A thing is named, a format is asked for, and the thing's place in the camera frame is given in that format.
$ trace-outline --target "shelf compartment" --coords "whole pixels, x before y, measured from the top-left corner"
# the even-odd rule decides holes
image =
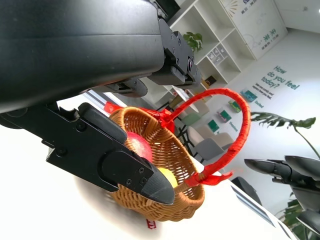
[[[195,8],[220,41],[223,41],[235,29],[218,0],[199,0]]]
[[[216,83],[224,83],[227,84],[223,76],[219,73],[216,67],[212,64],[208,57],[205,57],[199,64],[197,65],[200,73],[202,75],[202,79],[206,80],[210,76],[216,79],[216,82],[211,86],[215,85]]]
[[[237,31],[233,31],[222,41],[222,45],[234,60],[240,71],[255,61],[250,49]]]
[[[234,61],[228,57],[216,67],[227,83],[232,81],[240,74],[240,71]]]
[[[195,63],[198,64],[206,55],[219,44],[216,35],[209,28],[205,20],[193,6],[172,28],[172,31],[179,31],[182,35],[187,32],[202,35],[202,49],[194,53]]]

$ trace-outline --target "white ceiling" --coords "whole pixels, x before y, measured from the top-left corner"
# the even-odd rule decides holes
[[[320,33],[320,0],[274,0],[287,28]]]

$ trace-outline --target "white shelf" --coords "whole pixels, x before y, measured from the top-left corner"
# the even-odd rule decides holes
[[[234,61],[228,57],[219,66],[216,67],[219,73],[222,75],[224,80],[229,83],[236,76],[240,74],[240,71]]]
[[[235,29],[219,1],[199,0],[194,6],[220,41]]]
[[[233,31],[229,36],[227,36],[222,41],[222,45],[240,71],[243,71],[255,61],[250,49],[237,31]]]
[[[194,53],[195,63],[203,80],[210,76],[217,80],[211,89],[225,87],[255,61],[220,0],[186,0],[169,25],[182,35],[187,32],[202,35],[202,50]],[[192,93],[201,93],[205,89],[200,85]]]
[[[194,53],[196,64],[219,44],[216,35],[211,31],[194,6],[171,29],[172,31],[179,31],[182,35],[187,32],[202,35],[202,50]]]
[[[200,70],[203,80],[206,80],[210,76],[213,76],[217,81],[224,82],[227,84],[223,76],[219,73],[217,68],[215,68],[215,66],[208,57],[205,57],[201,62],[199,62],[197,66]]]

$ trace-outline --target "table surface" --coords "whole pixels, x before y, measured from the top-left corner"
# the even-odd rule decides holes
[[[61,105],[72,109],[78,102],[88,100]],[[228,180],[205,186],[205,201],[191,219],[149,229],[142,215],[117,205],[105,190],[47,163],[48,147],[37,136],[0,126],[0,145],[0,239],[288,239],[242,204]]]

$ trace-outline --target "gray chair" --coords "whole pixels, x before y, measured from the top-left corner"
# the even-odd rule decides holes
[[[189,126],[187,132],[189,140],[193,143],[196,151],[194,157],[197,154],[202,157],[200,163],[221,156],[233,143],[232,138],[226,132],[214,135],[209,129],[213,136],[208,133],[203,136],[198,129],[195,130],[193,127]]]

